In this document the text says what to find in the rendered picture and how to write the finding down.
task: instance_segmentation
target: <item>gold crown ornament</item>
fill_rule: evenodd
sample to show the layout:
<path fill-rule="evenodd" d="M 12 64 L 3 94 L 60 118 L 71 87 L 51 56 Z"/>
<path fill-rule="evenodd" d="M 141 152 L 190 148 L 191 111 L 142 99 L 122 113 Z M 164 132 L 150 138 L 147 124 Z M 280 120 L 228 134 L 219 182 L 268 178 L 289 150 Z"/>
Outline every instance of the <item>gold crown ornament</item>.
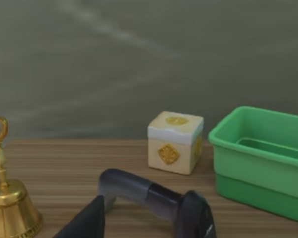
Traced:
<path fill-rule="evenodd" d="M 2 143 L 7 132 L 7 120 L 0 117 L 0 238 L 32 238 L 42 228 L 43 219 L 24 184 L 6 178 Z"/>

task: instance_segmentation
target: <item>wooden surface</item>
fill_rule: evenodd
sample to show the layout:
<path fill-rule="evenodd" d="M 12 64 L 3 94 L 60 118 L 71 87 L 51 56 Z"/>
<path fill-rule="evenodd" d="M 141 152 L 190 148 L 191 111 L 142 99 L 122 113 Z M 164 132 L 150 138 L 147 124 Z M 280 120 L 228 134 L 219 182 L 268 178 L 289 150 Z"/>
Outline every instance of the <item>wooden surface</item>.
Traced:
<path fill-rule="evenodd" d="M 298 223 L 226 200 L 215 192 L 212 148 L 190 176 L 147 167 L 146 141 L 38 140 L 7 146 L 8 175 L 22 180 L 45 224 L 37 238 L 50 238 L 97 195 L 98 176 L 121 168 L 177 192 L 193 189 L 209 202 L 218 238 L 298 238 Z M 118 200 L 106 215 L 106 238 L 170 238 L 171 225 L 145 208 Z"/>

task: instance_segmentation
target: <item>green basket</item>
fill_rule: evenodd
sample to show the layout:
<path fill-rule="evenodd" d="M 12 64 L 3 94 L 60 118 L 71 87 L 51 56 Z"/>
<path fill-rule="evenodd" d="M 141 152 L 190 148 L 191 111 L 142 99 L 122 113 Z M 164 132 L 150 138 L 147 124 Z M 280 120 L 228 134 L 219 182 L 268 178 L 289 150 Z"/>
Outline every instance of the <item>green basket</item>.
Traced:
<path fill-rule="evenodd" d="M 209 141 L 220 195 L 298 221 L 298 116 L 239 107 Z"/>

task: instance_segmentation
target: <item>gray backdrop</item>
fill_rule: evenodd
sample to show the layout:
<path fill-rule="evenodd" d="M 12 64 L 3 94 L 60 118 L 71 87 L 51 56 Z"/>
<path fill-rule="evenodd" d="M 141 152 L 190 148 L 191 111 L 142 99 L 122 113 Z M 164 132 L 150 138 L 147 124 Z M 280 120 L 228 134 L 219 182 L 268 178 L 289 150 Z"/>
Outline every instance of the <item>gray backdrop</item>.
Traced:
<path fill-rule="evenodd" d="M 298 0 L 0 0 L 11 137 L 145 138 L 161 111 L 298 114 Z"/>

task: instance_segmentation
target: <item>robotic claw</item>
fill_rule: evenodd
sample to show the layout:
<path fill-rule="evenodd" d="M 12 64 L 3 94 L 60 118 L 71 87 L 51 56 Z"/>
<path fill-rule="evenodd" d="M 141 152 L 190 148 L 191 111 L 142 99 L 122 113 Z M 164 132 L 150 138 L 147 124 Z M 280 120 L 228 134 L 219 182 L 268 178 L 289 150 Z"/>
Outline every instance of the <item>robotic claw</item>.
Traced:
<path fill-rule="evenodd" d="M 54 238 L 104 238 L 105 212 L 116 197 L 138 203 L 173 225 L 174 238 L 216 238 L 212 212 L 195 191 L 181 195 L 159 184 L 119 169 L 99 178 L 99 195 Z"/>

